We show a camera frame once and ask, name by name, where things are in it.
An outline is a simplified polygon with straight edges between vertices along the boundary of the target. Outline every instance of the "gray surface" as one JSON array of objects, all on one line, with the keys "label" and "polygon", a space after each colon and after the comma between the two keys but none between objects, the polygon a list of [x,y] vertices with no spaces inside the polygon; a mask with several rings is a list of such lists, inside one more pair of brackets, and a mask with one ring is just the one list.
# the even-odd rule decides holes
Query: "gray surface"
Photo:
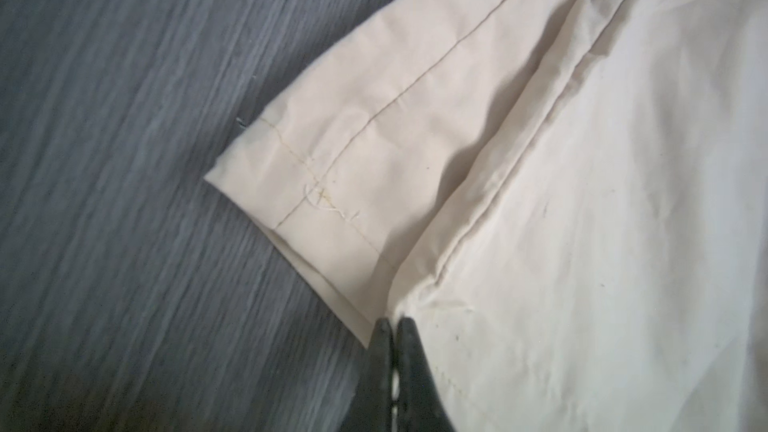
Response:
[{"label": "gray surface", "polygon": [[390,0],[0,0],[6,430],[333,430],[362,347],[201,180]]}]

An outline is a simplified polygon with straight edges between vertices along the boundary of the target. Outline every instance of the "cream cloth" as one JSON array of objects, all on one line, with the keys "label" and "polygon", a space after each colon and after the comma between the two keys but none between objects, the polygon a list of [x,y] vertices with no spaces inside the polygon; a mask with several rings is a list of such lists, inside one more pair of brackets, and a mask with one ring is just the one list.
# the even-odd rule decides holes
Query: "cream cloth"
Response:
[{"label": "cream cloth", "polygon": [[396,0],[206,179],[459,430],[768,430],[766,104],[768,0]]}]

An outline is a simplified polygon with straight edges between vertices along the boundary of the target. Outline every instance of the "gray wooden floor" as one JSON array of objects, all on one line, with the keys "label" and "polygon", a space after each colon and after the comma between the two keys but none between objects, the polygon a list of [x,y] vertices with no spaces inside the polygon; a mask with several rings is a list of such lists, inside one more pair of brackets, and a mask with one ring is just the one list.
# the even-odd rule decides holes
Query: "gray wooden floor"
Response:
[{"label": "gray wooden floor", "polygon": [[334,430],[362,347],[201,177],[390,0],[0,0],[0,430]]}]

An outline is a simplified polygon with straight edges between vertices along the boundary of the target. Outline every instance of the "white thread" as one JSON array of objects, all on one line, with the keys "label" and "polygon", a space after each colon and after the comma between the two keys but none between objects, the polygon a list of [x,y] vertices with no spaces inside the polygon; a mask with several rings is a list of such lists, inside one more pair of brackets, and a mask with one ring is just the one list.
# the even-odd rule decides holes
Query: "white thread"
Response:
[{"label": "white thread", "polygon": [[341,210],[339,210],[339,209],[338,209],[338,208],[336,208],[336,207],[325,207],[325,206],[322,206],[322,205],[320,204],[320,201],[321,201],[321,200],[323,200],[323,199],[325,198],[325,196],[323,195],[323,193],[324,193],[324,191],[325,191],[325,189],[324,189],[324,188],[322,188],[322,189],[320,190],[320,192],[318,192],[318,194],[317,194],[317,203],[312,203],[312,201],[310,200],[310,195],[312,194],[312,192],[314,192],[315,190],[317,190],[317,189],[318,189],[319,185],[320,185],[320,184],[319,184],[319,183],[317,183],[317,184],[315,184],[315,185],[314,185],[314,187],[312,187],[312,188],[309,188],[309,187],[310,187],[310,185],[309,185],[309,184],[306,184],[306,185],[304,186],[304,198],[306,199],[306,201],[307,201],[307,202],[308,202],[308,203],[309,203],[309,204],[310,204],[312,207],[314,207],[314,208],[317,208],[317,209],[319,209],[319,210],[325,210],[325,211],[328,211],[328,212],[335,212],[335,213],[339,214],[339,215],[341,216],[341,218],[342,218],[342,219],[344,219],[344,222],[351,222],[351,221],[355,220],[355,219],[356,219],[356,218],[357,218],[357,217],[360,215],[360,211],[358,211],[358,212],[355,212],[355,215],[354,215],[354,216],[351,216],[351,217],[347,218],[347,216],[345,216],[345,215],[344,215],[344,212],[342,212]]}]

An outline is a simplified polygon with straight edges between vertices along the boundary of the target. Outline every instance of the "garment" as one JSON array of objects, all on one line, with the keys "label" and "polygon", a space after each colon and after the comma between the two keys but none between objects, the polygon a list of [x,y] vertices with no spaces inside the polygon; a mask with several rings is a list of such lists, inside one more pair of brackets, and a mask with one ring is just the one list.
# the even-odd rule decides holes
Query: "garment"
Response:
[{"label": "garment", "polygon": [[766,430],[766,5],[396,0],[206,179],[458,430]]}]

